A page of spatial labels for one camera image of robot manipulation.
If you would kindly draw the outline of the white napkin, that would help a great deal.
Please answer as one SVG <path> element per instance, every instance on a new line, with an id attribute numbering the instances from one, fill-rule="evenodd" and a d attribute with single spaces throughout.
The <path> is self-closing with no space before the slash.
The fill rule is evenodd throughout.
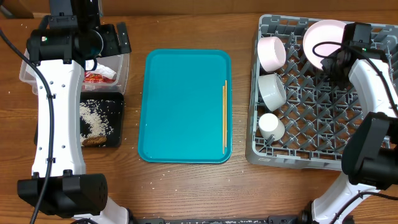
<path id="1" fill-rule="evenodd" d="M 113 79 L 117 74 L 113 69 L 94 60 L 87 60 L 85 62 L 85 72 L 98 73 L 110 79 Z"/>

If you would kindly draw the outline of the large white plate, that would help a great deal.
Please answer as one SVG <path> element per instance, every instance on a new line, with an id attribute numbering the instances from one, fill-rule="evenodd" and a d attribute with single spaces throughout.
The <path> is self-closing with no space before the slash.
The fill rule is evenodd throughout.
<path id="1" fill-rule="evenodd" d="M 341 43 L 345 25 L 342 21 L 327 19 L 318 21 L 308 28 L 303 38 L 303 51 L 314 67 L 322 70 L 323 59 L 313 53 L 313 47 L 320 42 Z"/>

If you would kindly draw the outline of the red snack wrapper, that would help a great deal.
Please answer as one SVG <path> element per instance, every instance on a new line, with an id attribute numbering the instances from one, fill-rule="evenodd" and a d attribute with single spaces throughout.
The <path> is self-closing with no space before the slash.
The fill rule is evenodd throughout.
<path id="1" fill-rule="evenodd" d="M 86 72 L 83 80 L 84 83 L 113 83 L 115 81 L 115 79 L 110 79 L 101 74 L 92 72 Z"/>

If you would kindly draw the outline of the small white plate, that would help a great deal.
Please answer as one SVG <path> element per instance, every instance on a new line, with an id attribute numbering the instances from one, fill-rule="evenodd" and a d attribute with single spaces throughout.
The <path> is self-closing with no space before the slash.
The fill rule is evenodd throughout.
<path id="1" fill-rule="evenodd" d="M 278 70 L 286 61 L 284 43 L 278 37 L 260 38 L 257 54 L 262 68 L 268 73 Z"/>

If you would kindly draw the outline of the white rice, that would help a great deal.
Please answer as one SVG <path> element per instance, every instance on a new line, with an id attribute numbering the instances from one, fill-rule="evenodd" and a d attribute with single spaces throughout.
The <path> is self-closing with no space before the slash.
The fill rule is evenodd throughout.
<path id="1" fill-rule="evenodd" d="M 81 143 L 87 138 L 109 136 L 113 132 L 105 112 L 101 108 L 101 101 L 87 100 L 80 103 Z"/>

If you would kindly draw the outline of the grey bowl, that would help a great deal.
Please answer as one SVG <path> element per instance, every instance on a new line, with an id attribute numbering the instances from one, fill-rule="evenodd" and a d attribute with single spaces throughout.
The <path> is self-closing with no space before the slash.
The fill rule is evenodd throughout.
<path id="1" fill-rule="evenodd" d="M 270 111 L 283 106 L 287 100 L 284 85 L 277 74 L 260 76 L 258 79 L 259 92 L 266 107 Z"/>

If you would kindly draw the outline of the white cup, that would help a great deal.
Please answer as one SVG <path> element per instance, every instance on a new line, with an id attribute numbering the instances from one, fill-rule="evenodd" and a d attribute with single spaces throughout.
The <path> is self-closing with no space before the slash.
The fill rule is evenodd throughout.
<path id="1" fill-rule="evenodd" d="M 264 139 L 274 136 L 274 141 L 278 141 L 285 133 L 283 122 L 273 113 L 263 114 L 259 118 L 258 125 Z"/>

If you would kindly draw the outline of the brown food scrap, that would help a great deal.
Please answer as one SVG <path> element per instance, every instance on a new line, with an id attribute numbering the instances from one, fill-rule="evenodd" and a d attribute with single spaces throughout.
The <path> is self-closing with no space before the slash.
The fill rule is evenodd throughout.
<path id="1" fill-rule="evenodd" d="M 85 147 L 94 147 L 94 146 L 99 146 L 101 144 L 104 144 L 107 141 L 106 136 L 95 136 L 95 137 L 90 137 L 85 139 L 82 142 L 82 145 Z"/>

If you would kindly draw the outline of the wooden chopstick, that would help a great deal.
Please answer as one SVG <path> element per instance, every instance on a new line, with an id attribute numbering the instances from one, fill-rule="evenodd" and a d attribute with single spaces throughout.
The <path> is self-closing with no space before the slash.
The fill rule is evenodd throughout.
<path id="1" fill-rule="evenodd" d="M 224 106 L 224 149 L 227 147 L 227 133 L 228 133 L 228 82 L 227 80 L 224 81 L 224 86 L 223 86 L 223 106 Z"/>
<path id="2" fill-rule="evenodd" d="M 225 154 L 225 86 L 222 86 L 222 94 L 223 94 L 223 96 L 222 96 L 222 133 L 223 133 L 223 135 L 222 135 L 222 146 L 223 146 L 223 148 L 222 148 L 222 152 L 223 152 L 223 155 Z"/>

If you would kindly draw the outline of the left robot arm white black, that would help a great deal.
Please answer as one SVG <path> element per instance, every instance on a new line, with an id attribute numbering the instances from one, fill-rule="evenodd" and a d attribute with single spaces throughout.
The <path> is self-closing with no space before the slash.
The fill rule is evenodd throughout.
<path id="1" fill-rule="evenodd" d="M 75 223 L 132 223 L 131 211 L 108 195 L 103 174 L 87 174 L 80 144 L 80 95 L 88 60 L 131 51 L 125 23 L 97 14 L 49 16 L 32 31 L 23 61 L 38 89 L 37 150 L 18 196 L 35 213 Z"/>

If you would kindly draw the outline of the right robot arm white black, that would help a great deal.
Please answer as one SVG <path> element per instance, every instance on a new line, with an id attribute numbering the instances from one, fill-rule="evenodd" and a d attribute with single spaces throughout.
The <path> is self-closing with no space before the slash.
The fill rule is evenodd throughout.
<path id="1" fill-rule="evenodd" d="M 299 222 L 350 223 L 349 213 L 370 196 L 394 199 L 383 190 L 397 184 L 397 149 L 382 143 L 397 144 L 397 94 L 381 50 L 341 47 L 322 55 L 322 68 L 332 80 L 353 85 L 364 119 L 345 146 L 342 173 Z"/>

